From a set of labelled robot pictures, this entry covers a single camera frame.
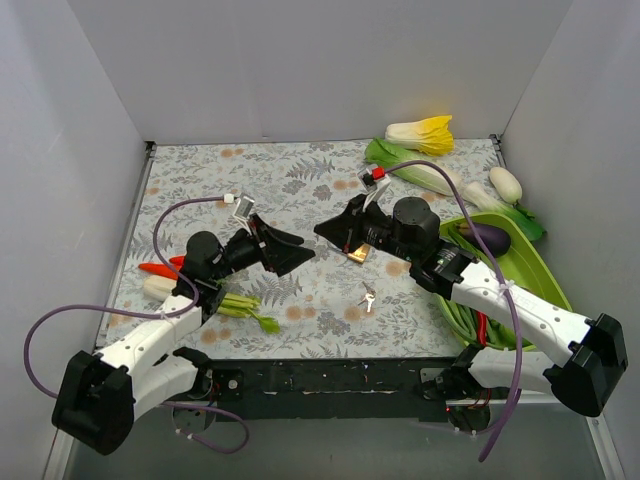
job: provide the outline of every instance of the eggplant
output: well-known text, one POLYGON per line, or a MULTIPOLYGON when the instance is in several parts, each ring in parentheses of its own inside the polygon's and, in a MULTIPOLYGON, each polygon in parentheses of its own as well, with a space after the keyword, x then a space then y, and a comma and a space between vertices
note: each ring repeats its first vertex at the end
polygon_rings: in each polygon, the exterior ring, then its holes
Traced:
MULTIPOLYGON (((480 238, 482 238, 482 241, 494 257, 501 257, 509 251, 509 248, 511 248, 511 237, 507 232, 493 225, 485 225, 477 222, 473 222, 473 224, 480 234, 480 238)), ((482 250, 467 223, 459 223, 456 225, 456 229, 462 238, 477 249, 482 250)))

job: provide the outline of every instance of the wire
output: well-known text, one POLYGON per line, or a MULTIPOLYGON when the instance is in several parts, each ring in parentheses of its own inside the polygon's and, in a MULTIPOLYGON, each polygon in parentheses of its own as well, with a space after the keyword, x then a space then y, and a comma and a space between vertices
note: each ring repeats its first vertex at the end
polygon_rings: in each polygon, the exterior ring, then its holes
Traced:
POLYGON ((427 167, 431 167, 435 171, 437 171, 440 175, 443 176, 443 178, 451 188, 451 191, 453 192, 453 196, 455 197, 456 202, 458 202, 458 205, 460 206, 460 210, 462 210, 462 215, 467 220, 467 223, 469 224, 469 228, 471 228, 471 232, 473 233, 473 236, 478 242, 478 245, 480 245, 480 248, 482 249, 486 257, 489 259, 489 262, 491 262, 491 265, 493 266, 493 270, 496 274, 496 279, 498 280, 498 283, 504 287, 504 297, 507 300, 509 311, 511 312, 511 319, 513 321, 513 331, 516 335, 516 362, 513 370, 513 378, 511 379, 511 385, 509 386, 509 395, 507 395, 507 402, 505 404, 504 411, 502 412, 502 415, 500 416, 498 421, 493 425, 493 427, 491 427, 491 437, 489 437, 489 440, 487 441, 485 446, 482 448, 482 451, 478 456, 478 460, 480 462, 484 462, 487 456, 489 456, 489 453, 491 453, 491 450, 493 449, 494 445, 498 441, 498 438, 500 437, 500 432, 502 431, 506 423, 509 421, 509 418, 511 418, 513 411, 518 405, 518 399, 520 398, 520 395, 519 395, 520 389, 518 388, 518 384, 520 383, 520 373, 522 371, 522 331, 520 328, 518 311, 516 309, 516 304, 513 301, 513 297, 511 296, 511 292, 508 288, 506 279, 504 278, 502 270, 500 269, 500 265, 498 265, 498 261, 493 256, 493 254, 489 251, 484 241, 482 240, 482 237, 478 233, 478 229, 473 223, 473 220, 471 220, 471 216, 469 215, 469 212, 467 212, 467 209, 464 206, 464 200, 460 196, 460 193, 458 192, 458 189, 456 188, 453 181, 449 178, 449 175, 447 175, 447 172, 445 172, 442 168, 440 168, 435 163, 429 162, 427 160, 411 160, 409 162, 400 163, 398 165, 394 165, 393 167, 388 168, 386 172, 392 173, 396 170, 409 167, 412 165, 425 165, 427 167))
POLYGON ((239 417, 235 413, 231 413, 231 412, 228 412, 227 410, 222 410, 222 409, 217 408, 217 407, 194 406, 194 405, 189 405, 188 403, 164 402, 162 405, 165 406, 165 407, 171 407, 171 408, 186 408, 186 409, 189 409, 189 410, 205 410, 207 412, 215 413, 216 415, 222 415, 223 417, 230 418, 230 419, 235 420, 236 422, 238 422, 240 424, 240 426, 244 430, 244 438, 242 439, 242 441, 238 445, 236 445, 235 447, 232 447, 232 448, 221 447, 219 445, 216 445, 213 442, 210 442, 206 438, 201 437, 200 435, 196 435, 194 433, 190 433, 190 432, 183 431, 181 429, 177 429, 178 433, 181 433, 181 434, 185 435, 187 438, 189 438, 189 440, 193 439, 196 442, 201 443, 202 445, 204 445, 206 447, 209 447, 211 450, 215 450, 218 453, 224 453, 224 454, 229 455, 229 454, 232 454, 232 453, 239 452, 240 450, 242 450, 247 445, 247 443, 249 443, 249 438, 251 436, 251 433, 249 431, 249 425, 247 425, 247 422, 245 422, 241 417, 239 417))
POLYGON ((486 407, 489 404, 489 400, 491 400, 491 389, 487 388, 485 390, 482 390, 480 392, 480 395, 478 395, 478 398, 476 399, 476 401, 472 405, 469 405, 467 408, 470 408, 470 409, 473 410, 475 408, 486 407), (482 396, 483 395, 485 396, 484 403, 482 405, 478 406, 478 404, 480 403, 480 400, 482 400, 482 396))
POLYGON ((489 322, 489 319, 482 312, 476 312, 476 317, 478 317, 478 332, 477 332, 478 342, 480 342, 480 345, 482 345, 483 347, 486 347, 487 346, 487 323, 489 322))
POLYGON ((216 383, 215 385, 212 383, 211 384, 211 396, 209 397, 209 404, 207 405, 207 407, 212 406, 216 399, 216 393, 218 393, 220 391, 220 384, 216 383))
POLYGON ((202 400, 205 397, 213 398, 213 380, 211 380, 211 382, 209 383, 209 390, 207 390, 204 395, 202 395, 201 397, 197 397, 197 398, 192 398, 191 396, 189 396, 189 400, 192 400, 192 401, 195 402, 197 400, 202 400))
MULTIPOLYGON (((111 313, 111 314, 117 314, 117 315, 128 315, 128 316, 131 316, 131 317, 144 318, 146 320, 160 320, 160 319, 163 319, 163 318, 179 317, 183 313, 188 312, 194 306, 196 306, 196 304, 198 303, 198 299, 200 297, 200 293, 198 292, 198 288, 195 286, 195 284, 191 280, 189 280, 186 277, 186 275, 184 275, 183 273, 180 273, 180 271, 176 268, 175 265, 173 265, 166 258, 164 258, 164 256, 162 255, 162 252, 160 251, 160 246, 158 245, 160 226, 162 225, 162 222, 164 221, 164 219, 167 218, 167 216, 171 212, 173 212, 174 210, 176 210, 176 209, 178 209, 180 207, 184 207, 185 205, 191 205, 191 204, 194 204, 194 203, 219 202, 219 201, 222 201, 222 200, 224 200, 224 197, 216 196, 216 197, 193 198, 193 199, 183 200, 181 202, 178 202, 178 203, 176 203, 174 205, 171 205, 169 208, 167 208, 162 213, 162 215, 160 215, 160 217, 158 218, 158 221, 156 222, 155 227, 153 228, 153 235, 152 235, 153 251, 155 252, 155 254, 158 256, 158 258, 160 259, 160 261, 164 265, 166 265, 171 271, 173 271, 176 275, 178 275, 178 277, 183 279, 187 283, 187 285, 189 285, 189 287, 191 287, 191 289, 193 290, 193 300, 189 305, 187 305, 184 308, 181 308, 180 310, 176 310, 174 312, 167 312, 167 313, 130 312, 128 310, 122 310, 122 309, 119 309, 119 308, 111 308, 111 307, 105 307, 105 306, 100 306, 100 305, 88 305, 88 304, 73 304, 73 305, 65 305, 63 307, 55 308, 55 309, 51 310, 50 312, 44 314, 42 317, 40 317, 38 319, 37 322, 35 322, 32 325, 32 327, 29 329, 29 332, 27 333, 27 336, 26 336, 26 338, 24 340, 24 348, 23 348, 23 352, 22 352, 23 362, 24 362, 24 369, 27 372, 27 376, 31 380, 31 383, 33 383, 33 385, 38 390, 40 390, 42 393, 44 393, 48 397, 51 397, 51 398, 54 398, 54 399, 58 398, 58 394, 57 393, 55 393, 54 391, 49 390, 47 387, 45 387, 42 384, 42 382, 40 382, 40 380, 38 380, 38 378, 36 377, 35 372, 33 371, 33 366, 31 365, 31 351, 30 351, 30 349, 31 349, 31 341, 33 339, 33 335, 36 333, 38 328, 40 328, 40 326, 44 322, 46 322, 51 317, 53 317, 53 316, 55 316, 55 315, 57 315, 59 313, 69 312, 69 311, 72 311, 72 310, 90 310, 90 311, 94 311, 94 312, 111 313)), ((240 449, 244 448, 244 446, 249 441, 249 427, 248 427, 248 425, 244 422, 244 420, 242 420, 242 418, 240 418, 238 415, 236 415, 234 413, 227 412, 226 410, 222 410, 222 409, 219 409, 217 407, 212 407, 212 406, 194 407, 194 405, 189 405, 187 403, 164 402, 161 405, 170 406, 170 407, 173 407, 173 408, 190 409, 190 410, 192 410, 194 408, 198 408, 198 409, 201 409, 201 410, 207 410, 207 411, 214 412, 216 414, 231 418, 231 419, 236 420, 237 422, 239 422, 242 425, 242 428, 245 431, 245 438, 237 447, 233 447, 233 448, 220 447, 218 445, 215 445, 214 443, 209 442, 208 440, 205 440, 203 438, 197 437, 196 435, 187 433, 187 436, 189 438, 193 438, 197 442, 202 443, 203 445, 206 445, 207 447, 211 448, 212 450, 215 450, 216 452, 226 453, 226 454, 235 453, 235 452, 239 451, 240 449)))
MULTIPOLYGON (((520 394, 521 393, 522 393, 522 390, 518 389, 518 391, 516 393, 516 401, 520 400, 520 394)), ((459 428, 451 430, 451 428, 449 428, 449 427, 442 427, 440 425, 433 425, 431 423, 414 422, 414 425, 416 427, 427 428, 429 430, 437 430, 439 432, 446 432, 446 433, 450 433, 450 434, 454 434, 454 435, 456 435, 458 433, 466 433, 469 436, 484 435, 485 433, 493 432, 495 430, 497 424, 498 424, 498 422, 494 423, 493 425, 489 425, 484 430, 477 430, 476 432, 465 432, 464 430, 460 430, 459 428)))

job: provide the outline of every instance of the black metal base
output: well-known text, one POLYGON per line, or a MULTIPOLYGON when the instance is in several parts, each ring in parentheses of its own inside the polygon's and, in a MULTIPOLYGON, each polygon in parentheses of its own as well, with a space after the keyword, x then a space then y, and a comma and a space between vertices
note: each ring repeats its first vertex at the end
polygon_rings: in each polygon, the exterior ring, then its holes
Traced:
POLYGON ((420 371, 455 358, 216 360, 218 406, 248 420, 417 418, 446 422, 444 400, 424 397, 420 371))

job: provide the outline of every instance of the white cable clip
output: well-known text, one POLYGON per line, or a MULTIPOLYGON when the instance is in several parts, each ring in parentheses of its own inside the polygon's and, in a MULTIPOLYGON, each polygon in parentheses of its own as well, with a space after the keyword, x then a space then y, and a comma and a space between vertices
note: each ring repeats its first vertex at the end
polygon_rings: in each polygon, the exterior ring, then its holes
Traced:
POLYGON ((379 168, 377 165, 372 165, 370 168, 365 168, 358 172, 358 178, 367 189, 367 197, 362 206, 362 211, 364 212, 371 202, 377 202, 382 197, 382 194, 391 185, 391 179, 385 175, 384 169, 379 168), (373 184, 365 182, 364 178, 367 175, 373 177, 373 184))
POLYGON ((514 282, 513 280, 506 280, 504 283, 500 283, 498 285, 498 298, 500 298, 501 296, 504 295, 504 292, 506 292, 507 290, 511 291, 511 287, 513 287, 516 284, 516 282, 514 282))
POLYGON ((238 203, 232 214, 233 218, 248 232, 251 232, 249 228, 249 214, 251 213, 254 203, 256 202, 253 198, 243 193, 238 198, 238 203))
POLYGON ((171 317, 167 316, 167 312, 165 312, 164 309, 160 310, 160 320, 164 320, 165 322, 171 323, 171 317))

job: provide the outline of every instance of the red cap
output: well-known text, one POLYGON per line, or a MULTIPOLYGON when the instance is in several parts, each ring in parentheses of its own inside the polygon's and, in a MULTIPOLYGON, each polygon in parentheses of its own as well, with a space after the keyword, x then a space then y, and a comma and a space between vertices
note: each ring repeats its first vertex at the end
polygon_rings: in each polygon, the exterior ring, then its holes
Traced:
POLYGON ((382 177, 384 177, 384 175, 384 168, 382 167, 376 167, 371 172, 371 176, 374 180, 380 180, 382 177))

